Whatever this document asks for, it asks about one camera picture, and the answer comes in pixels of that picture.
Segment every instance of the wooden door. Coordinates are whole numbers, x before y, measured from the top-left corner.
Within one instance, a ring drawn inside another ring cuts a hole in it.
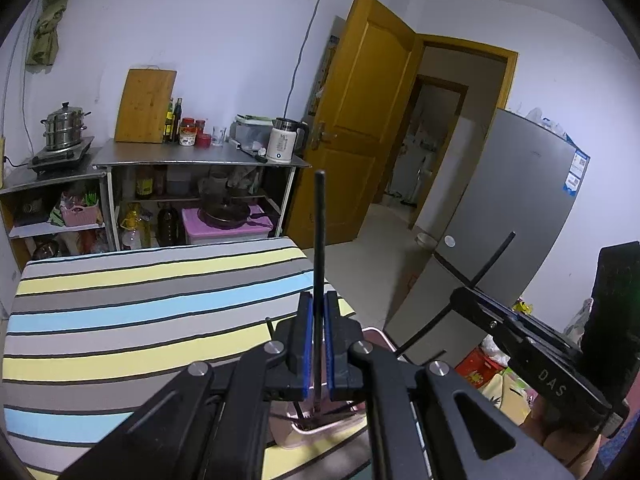
[[[287,235],[313,245],[314,171],[326,171],[326,241],[353,240],[382,177],[422,60],[422,40],[377,0],[355,0],[318,105]]]

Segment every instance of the refrigerator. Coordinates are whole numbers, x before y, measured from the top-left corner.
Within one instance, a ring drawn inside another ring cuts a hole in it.
[[[589,157],[570,138],[496,110],[476,170],[442,239],[385,326],[395,345],[445,308],[452,291],[468,285],[509,237],[477,287],[513,305],[558,238],[588,164]],[[405,355],[422,364],[445,351],[441,358],[455,366],[485,335],[451,312]]]

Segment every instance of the human hand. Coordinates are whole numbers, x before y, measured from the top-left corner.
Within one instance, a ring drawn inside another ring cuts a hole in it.
[[[584,478],[596,459],[600,435],[595,431],[577,432],[567,427],[550,429],[545,423],[545,411],[546,400],[538,396],[520,429],[555,456],[578,480]],[[574,460],[591,442],[593,445]]]

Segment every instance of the stainless steel countertop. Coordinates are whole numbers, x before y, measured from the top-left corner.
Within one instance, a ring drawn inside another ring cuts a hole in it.
[[[85,180],[105,176],[106,171],[104,168],[94,170],[94,158],[99,150],[100,148],[90,148],[80,161],[80,165],[74,170],[47,171],[38,176],[35,171],[30,170],[26,166],[17,168],[4,180],[4,187],[0,189],[0,195],[36,187],[51,186],[52,184],[64,184],[65,182],[72,182],[74,180]]]
[[[291,162],[258,162],[228,142],[222,146],[196,148],[178,144],[153,144],[149,142],[114,142],[109,139],[94,159],[96,166],[130,166],[133,164],[229,164],[232,166],[269,166],[284,168],[309,168],[298,156]]]

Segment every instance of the door frame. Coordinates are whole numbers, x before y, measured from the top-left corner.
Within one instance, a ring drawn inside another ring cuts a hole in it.
[[[496,101],[495,107],[506,108],[507,101],[509,99],[509,94],[511,92],[513,77],[516,71],[516,63],[518,62],[517,52],[513,50],[508,50],[506,48],[502,48],[500,46],[490,45],[486,43],[479,43],[477,41],[471,41],[471,40],[463,40],[462,38],[452,38],[450,36],[418,34],[418,37],[422,40],[425,47],[431,46],[435,48],[446,48],[447,50],[457,50],[459,52],[465,52],[466,54],[473,54],[474,56],[487,57],[489,59],[494,59],[494,60],[505,63],[506,67],[504,70],[504,76],[502,78],[502,84],[500,85],[500,92],[498,93],[498,99]],[[425,76],[422,76],[421,74],[418,74],[416,76],[416,80],[414,82],[414,90],[415,90],[415,84],[416,83],[420,84],[418,82],[418,79],[420,79],[421,77],[425,77]],[[411,107],[411,112],[412,112],[415,106],[415,102],[413,102],[413,106],[412,106],[411,99],[407,104],[407,107],[409,106]],[[387,159],[387,162],[385,165],[385,171],[383,172],[380,183],[378,184],[378,190],[376,191],[373,202],[376,202],[376,201],[380,202],[380,200],[382,200],[382,195],[384,194],[386,184],[388,183],[391,169],[396,163],[396,157],[398,156],[400,146],[402,146],[402,140],[404,139],[404,134],[406,133],[406,129],[408,128],[408,125],[409,125],[411,112],[409,112],[409,115],[407,117],[407,113],[405,111],[405,115],[402,118],[400,129],[398,130],[397,137],[394,140],[392,149],[389,153],[389,159]],[[492,118],[492,122],[489,124],[488,130],[491,128],[492,123],[493,123],[493,118]],[[442,150],[442,158],[444,158],[445,151],[446,150]],[[424,190],[422,190],[422,193],[420,194],[420,198],[418,199],[417,206],[410,217],[410,222],[408,226],[409,229],[412,229],[414,227],[415,221],[417,221],[418,216],[420,216],[420,211],[422,210],[424,203],[427,200],[427,196],[431,190],[431,186],[435,181],[435,176],[436,176],[437,170],[440,168],[441,163],[442,163],[442,160],[439,160],[437,162],[437,168],[436,168],[436,171],[433,171],[433,174],[431,175],[430,183],[425,186]]]
[[[411,122],[411,116],[414,114],[415,106],[418,103],[418,97],[420,97],[420,92],[425,85],[435,86],[437,88],[443,88],[445,90],[451,90],[456,94],[459,94],[458,104],[456,105],[456,110],[454,112],[454,119],[452,120],[449,129],[447,131],[447,136],[444,139],[442,145],[438,148],[436,153],[436,163],[434,165],[434,170],[432,172],[430,183],[428,183],[428,187],[431,188],[431,184],[433,183],[434,176],[440,169],[440,165],[442,164],[442,159],[444,158],[444,153],[447,151],[449,147],[449,143],[451,142],[451,137],[453,136],[453,130],[458,124],[458,118],[460,117],[460,112],[462,111],[462,105],[465,101],[466,92],[468,91],[468,86],[463,85],[462,83],[456,83],[454,81],[448,81],[446,79],[440,79],[437,77],[432,77],[429,75],[418,74],[415,78],[414,87],[411,90],[411,97],[409,97],[409,102],[407,103],[406,109],[404,111],[404,116],[402,117],[402,122],[400,123],[400,129],[398,130],[398,135],[394,139],[394,143],[391,146],[391,150],[389,151],[389,158],[386,160],[385,169],[382,173],[382,178],[380,179],[380,184],[378,184],[378,190],[373,197],[373,203],[377,204],[382,200],[382,197],[385,193],[386,186],[388,186],[389,181],[391,180],[391,174],[396,166],[396,161],[398,160],[398,155],[400,153],[400,149],[402,148],[402,142],[406,137],[406,131]],[[414,218],[414,212],[412,212],[410,217],[410,228],[414,226],[415,219],[417,219],[417,215]]]

